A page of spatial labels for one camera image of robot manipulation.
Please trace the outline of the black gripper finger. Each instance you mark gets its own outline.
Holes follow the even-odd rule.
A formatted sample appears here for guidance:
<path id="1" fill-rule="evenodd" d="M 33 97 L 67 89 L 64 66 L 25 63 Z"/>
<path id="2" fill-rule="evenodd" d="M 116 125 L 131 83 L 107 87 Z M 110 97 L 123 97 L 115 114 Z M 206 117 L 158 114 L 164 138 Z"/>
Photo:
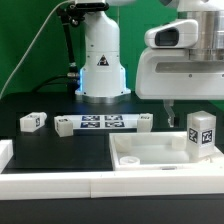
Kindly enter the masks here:
<path id="1" fill-rule="evenodd" d="M 174 101 L 170 99 L 166 99 L 163 101 L 164 109 L 168 115 L 168 124 L 171 128 L 175 126 L 175 113 L 172 109 L 174 106 Z"/>

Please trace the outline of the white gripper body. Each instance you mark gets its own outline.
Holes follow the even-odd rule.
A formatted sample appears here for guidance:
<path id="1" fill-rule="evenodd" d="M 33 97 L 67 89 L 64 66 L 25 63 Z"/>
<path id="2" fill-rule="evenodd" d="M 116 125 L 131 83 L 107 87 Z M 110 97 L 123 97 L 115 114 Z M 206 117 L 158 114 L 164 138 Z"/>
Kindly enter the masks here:
<path id="1" fill-rule="evenodd" d="M 135 92 L 140 99 L 224 100 L 224 62 L 195 62 L 183 49 L 146 48 Z"/>

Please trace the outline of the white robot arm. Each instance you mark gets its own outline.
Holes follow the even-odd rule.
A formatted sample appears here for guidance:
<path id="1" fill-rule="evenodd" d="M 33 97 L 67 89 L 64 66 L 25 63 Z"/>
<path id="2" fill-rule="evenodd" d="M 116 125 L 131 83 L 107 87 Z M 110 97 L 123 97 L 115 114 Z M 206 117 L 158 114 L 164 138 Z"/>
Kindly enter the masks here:
<path id="1" fill-rule="evenodd" d="M 224 0 L 159 0 L 178 18 L 145 33 L 147 48 L 137 68 L 135 93 L 161 99 L 174 121 L 175 100 L 224 100 Z M 102 7 L 122 0 L 76 0 L 85 16 L 86 62 L 76 95 L 112 103 L 130 93 L 120 64 L 120 30 Z"/>

